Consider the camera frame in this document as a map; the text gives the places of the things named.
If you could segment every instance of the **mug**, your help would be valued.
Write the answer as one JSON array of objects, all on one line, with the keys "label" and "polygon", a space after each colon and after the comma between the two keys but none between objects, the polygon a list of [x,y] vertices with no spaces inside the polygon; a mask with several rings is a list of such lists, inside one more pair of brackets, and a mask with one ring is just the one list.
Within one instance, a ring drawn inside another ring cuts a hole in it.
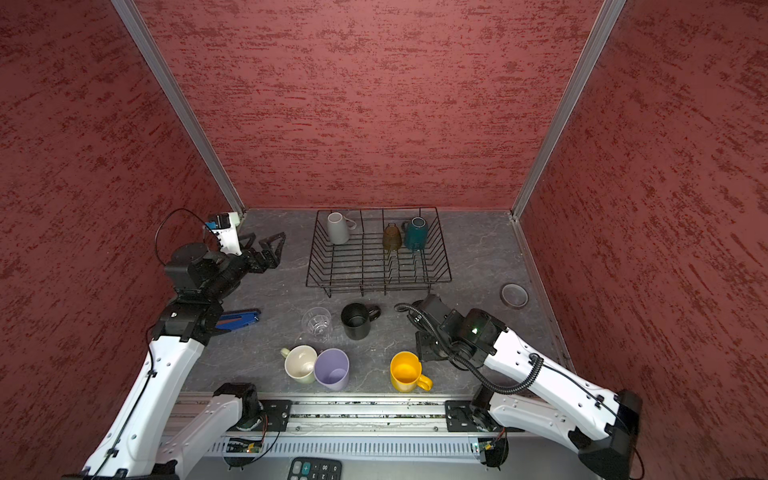
[{"label": "mug", "polygon": [[344,217],[339,212],[333,212],[328,216],[328,237],[334,245],[347,243],[349,241],[349,231],[356,228],[357,223],[354,220]]},{"label": "mug", "polygon": [[349,357],[339,349],[328,349],[317,356],[315,379],[328,389],[338,392],[349,383]]},{"label": "mug", "polygon": [[281,349],[280,354],[285,358],[285,369],[288,376],[298,383],[315,381],[314,370],[317,352],[309,345],[299,345],[293,350]]},{"label": "mug", "polygon": [[382,314],[380,307],[365,306],[362,303],[350,303],[341,311],[341,323],[344,332],[353,340],[362,340],[371,332],[371,322]]},{"label": "mug", "polygon": [[384,238],[382,240],[384,250],[391,252],[402,247],[402,237],[400,236],[400,230],[397,225],[390,223],[387,228],[384,229]]},{"label": "mug", "polygon": [[416,386],[429,391],[433,385],[432,380],[422,375],[419,358],[410,352],[400,352],[392,358],[389,379],[395,390],[403,393],[412,392]]},{"label": "mug", "polygon": [[406,232],[406,248],[415,250],[424,250],[427,244],[427,233],[429,229],[427,222],[421,217],[413,217],[408,222],[402,223],[402,231]]}]

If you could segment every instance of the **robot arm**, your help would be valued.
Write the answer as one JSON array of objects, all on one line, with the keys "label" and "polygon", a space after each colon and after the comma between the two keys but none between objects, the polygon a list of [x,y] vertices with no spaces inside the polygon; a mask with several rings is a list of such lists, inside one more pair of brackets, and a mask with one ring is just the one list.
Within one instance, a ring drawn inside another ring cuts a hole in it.
[{"label": "robot arm", "polygon": [[[436,295],[396,309],[408,310],[411,322],[431,335],[452,362],[481,380],[483,387],[472,402],[479,426],[524,429],[565,445],[606,480],[629,478],[639,432],[639,396],[626,390],[614,393],[569,372],[482,310],[463,316]],[[520,383],[511,388],[494,385],[479,366]],[[541,400],[512,394],[524,386]]]},{"label": "robot arm", "polygon": [[[163,429],[192,365],[212,336],[229,331],[216,327],[223,312],[222,299],[247,273],[277,267],[286,238],[278,233],[261,240],[262,251],[256,251],[252,240],[238,240],[234,227],[228,230],[228,237],[218,230],[214,233],[222,237],[220,244],[223,240],[231,247],[237,242],[237,251],[211,252],[204,243],[189,243],[174,252],[165,264],[165,273],[177,296],[154,326],[141,371],[82,472],[64,478],[184,480],[216,439],[233,425],[244,431],[261,425],[253,385],[225,383],[205,410],[158,451]],[[272,242],[278,242],[276,249]]]}]

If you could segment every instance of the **black wire rack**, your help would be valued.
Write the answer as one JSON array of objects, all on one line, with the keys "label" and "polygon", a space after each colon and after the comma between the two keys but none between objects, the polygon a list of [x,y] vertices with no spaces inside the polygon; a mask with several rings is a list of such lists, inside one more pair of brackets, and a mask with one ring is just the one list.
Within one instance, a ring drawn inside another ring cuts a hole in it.
[{"label": "black wire rack", "polygon": [[[334,245],[328,236],[328,216],[339,211],[357,223],[349,231],[349,241]],[[384,249],[384,229],[394,223],[405,240],[402,223],[421,217],[429,225],[424,250],[411,251],[403,245],[397,250]],[[334,292],[390,290],[427,290],[434,283],[451,281],[451,266],[445,251],[440,216],[434,207],[385,208],[363,210],[318,210],[310,251],[306,285],[322,288],[331,297]]]}]

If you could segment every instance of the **calculator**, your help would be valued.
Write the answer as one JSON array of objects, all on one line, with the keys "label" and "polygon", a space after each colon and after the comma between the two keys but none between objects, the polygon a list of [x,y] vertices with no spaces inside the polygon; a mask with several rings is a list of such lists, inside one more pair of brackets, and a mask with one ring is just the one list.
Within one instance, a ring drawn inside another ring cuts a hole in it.
[{"label": "calculator", "polygon": [[341,462],[327,458],[294,458],[288,480],[341,480]]}]

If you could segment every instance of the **black cable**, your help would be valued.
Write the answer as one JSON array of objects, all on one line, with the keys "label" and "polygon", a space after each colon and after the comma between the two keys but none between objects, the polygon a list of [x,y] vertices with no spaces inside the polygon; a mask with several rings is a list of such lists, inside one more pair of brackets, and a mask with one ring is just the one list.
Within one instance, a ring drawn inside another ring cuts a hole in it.
[{"label": "black cable", "polygon": [[[163,260],[160,258],[160,253],[157,251],[157,236],[158,236],[158,235],[160,235],[160,230],[162,230],[162,229],[163,229],[163,226],[165,225],[165,222],[167,222],[167,221],[168,221],[168,219],[169,219],[169,218],[171,218],[171,217],[172,217],[172,216],[173,216],[173,215],[174,215],[176,212],[182,212],[182,211],[183,211],[183,212],[187,212],[187,213],[189,213],[190,215],[192,215],[193,217],[197,218],[197,219],[200,221],[200,223],[202,223],[202,224],[203,224],[203,227],[205,227],[205,228],[206,228],[206,229],[207,229],[207,230],[210,232],[210,234],[214,236],[214,238],[216,239],[216,242],[217,242],[217,244],[219,245],[219,247],[221,247],[221,243],[219,243],[219,237],[217,237],[217,236],[216,236],[216,234],[214,233],[214,231],[210,229],[210,227],[208,226],[208,224],[207,224],[207,223],[205,223],[205,221],[204,221],[202,218],[200,218],[199,216],[197,216],[197,214],[196,214],[196,213],[194,213],[192,210],[189,210],[189,209],[187,209],[187,208],[184,208],[184,207],[182,207],[182,208],[177,208],[176,210],[173,210],[173,211],[171,211],[171,212],[170,212],[170,213],[169,213],[169,214],[168,214],[168,215],[167,215],[167,216],[166,216],[166,217],[163,219],[163,221],[162,221],[162,222],[160,222],[160,226],[157,228],[157,231],[154,233],[154,255],[155,255],[155,257],[157,258],[157,261],[158,261],[158,262],[160,262],[160,263],[161,263],[161,265],[163,265],[163,266],[165,266],[165,262],[164,262],[164,261],[163,261]],[[203,240],[205,240],[205,230],[203,230]]]},{"label": "black cable", "polygon": [[[603,407],[604,407],[604,408],[605,408],[607,411],[609,411],[609,412],[610,412],[610,413],[611,413],[611,414],[612,414],[612,415],[613,415],[613,416],[616,418],[616,420],[618,420],[619,422],[621,422],[621,424],[624,426],[624,429],[625,429],[625,430],[627,430],[627,433],[630,433],[630,431],[629,431],[629,427],[627,426],[627,424],[626,424],[626,423],[624,423],[624,420],[622,420],[622,419],[621,419],[621,417],[620,417],[619,415],[617,415],[617,414],[616,414],[616,412],[614,412],[613,410],[609,409],[609,408],[608,408],[608,406],[607,406],[607,405],[605,405],[605,403],[603,403],[603,401],[602,401],[602,400],[598,399],[596,396],[592,395],[592,394],[591,394],[591,392],[590,392],[589,390],[587,390],[586,388],[584,388],[583,386],[581,386],[581,384],[579,384],[579,382],[577,382],[576,380],[572,379],[570,376],[566,375],[565,373],[561,372],[560,370],[558,370],[558,369],[556,369],[556,368],[554,368],[554,367],[551,367],[551,366],[549,366],[549,365],[544,365],[544,367],[545,367],[545,368],[547,368],[547,369],[550,369],[550,370],[551,370],[551,371],[553,371],[553,372],[557,372],[557,373],[559,373],[560,375],[562,375],[562,376],[563,376],[563,377],[565,377],[566,379],[569,379],[569,380],[571,380],[571,382],[572,382],[574,385],[576,385],[578,388],[580,388],[582,392],[586,393],[586,394],[587,394],[587,395],[588,395],[590,398],[592,398],[592,399],[593,399],[595,402],[599,403],[599,404],[600,404],[600,405],[602,405],[602,406],[603,406]],[[633,477],[630,477],[630,480],[642,480],[642,479],[645,477],[645,464],[643,463],[643,458],[642,458],[642,457],[640,457],[640,453],[637,451],[637,447],[635,447],[635,448],[634,448],[634,454],[635,454],[635,455],[637,455],[637,460],[640,462],[641,473],[640,473],[640,476],[639,476],[639,477],[637,477],[637,478],[633,478]]]},{"label": "black cable", "polygon": [[265,450],[265,451],[264,451],[264,453],[262,453],[261,455],[259,455],[258,457],[256,457],[256,459],[255,459],[255,460],[253,460],[253,461],[255,462],[255,461],[256,461],[256,460],[258,460],[259,458],[261,458],[261,457],[265,456],[267,453],[271,452],[271,451],[272,451],[272,447],[274,447],[274,446],[275,446],[275,444],[277,443],[277,439],[279,439],[279,438],[280,438],[280,430],[278,430],[278,431],[277,431],[277,437],[275,437],[275,441],[274,441],[274,442],[272,442],[272,445],[270,445],[270,447],[269,447],[267,450]]},{"label": "black cable", "polygon": [[437,340],[438,345],[442,349],[443,352],[445,352],[448,357],[458,363],[461,363],[463,366],[467,367],[467,369],[472,372],[472,375],[477,377],[478,380],[480,380],[480,383],[490,389],[493,392],[501,393],[502,395],[514,395],[516,393],[523,392],[524,390],[527,390],[528,387],[533,385],[533,382],[536,380],[536,377],[538,376],[539,372],[541,371],[541,366],[544,365],[544,359],[536,354],[532,353],[528,358],[533,362],[533,368],[531,369],[531,372],[528,374],[527,377],[525,377],[525,380],[520,382],[519,384],[515,386],[501,386],[497,385],[490,380],[486,379],[485,376],[480,373],[480,371],[475,368],[472,363],[465,359],[464,357],[456,354],[451,346],[440,336],[440,334],[437,331],[437,327],[432,323],[435,322],[435,319],[432,318],[431,315],[429,315],[424,310],[421,310],[420,308],[411,305],[410,303],[398,303],[395,305],[395,310],[398,312],[405,312],[406,310],[410,312],[414,312],[417,315],[419,315],[421,318],[424,319],[423,326],[426,327],[426,329],[431,333],[435,339]]},{"label": "black cable", "polygon": [[645,464],[643,463],[643,457],[640,456],[640,452],[637,451],[637,447],[634,449],[634,454],[637,455],[637,460],[640,462],[641,473],[639,477],[630,477],[629,480],[643,480],[643,478],[645,478]]},{"label": "black cable", "polygon": [[[154,327],[150,326],[147,330],[144,331],[144,339],[147,339],[147,333]],[[91,475],[91,479],[98,477],[98,474],[101,473],[101,470],[104,468],[104,466],[107,464],[110,458],[112,458],[114,447],[118,446],[118,443],[120,442],[120,437],[123,435],[123,431],[125,430],[125,427],[128,425],[128,422],[131,420],[132,415],[134,414],[134,411],[136,410],[136,407],[139,404],[139,401],[141,400],[141,397],[144,395],[144,391],[147,390],[147,385],[149,385],[149,381],[154,378],[154,355],[152,354],[152,347],[150,346],[151,340],[147,341],[147,351],[149,352],[149,358],[150,358],[150,364],[149,364],[149,372],[147,372],[147,380],[144,382],[144,386],[141,387],[141,391],[139,392],[139,396],[136,398],[136,402],[134,402],[134,406],[131,407],[131,411],[128,413],[128,417],[125,419],[125,422],[123,422],[123,426],[120,427],[120,432],[118,432],[118,435],[114,438],[114,443],[112,444],[112,448],[107,450],[107,456],[104,458],[104,461],[99,465],[99,468],[96,470],[96,473]],[[88,480],[87,475],[83,475],[83,480]]]}]

